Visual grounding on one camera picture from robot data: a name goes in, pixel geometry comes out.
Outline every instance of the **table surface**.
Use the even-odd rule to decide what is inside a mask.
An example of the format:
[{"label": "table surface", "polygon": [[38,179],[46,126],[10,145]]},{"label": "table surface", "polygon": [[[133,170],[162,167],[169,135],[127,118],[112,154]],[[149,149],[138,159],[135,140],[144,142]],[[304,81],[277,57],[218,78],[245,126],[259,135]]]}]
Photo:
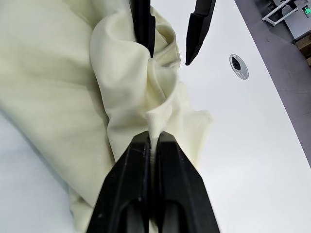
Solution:
[{"label": "table surface", "polygon": [[[173,25],[184,63],[195,0],[152,4]],[[231,69],[233,53],[249,79]],[[311,169],[234,0],[217,0],[201,51],[180,77],[194,107],[214,118],[198,170],[221,232],[309,233]],[[0,129],[0,232],[72,233],[66,185],[2,116]]]}]

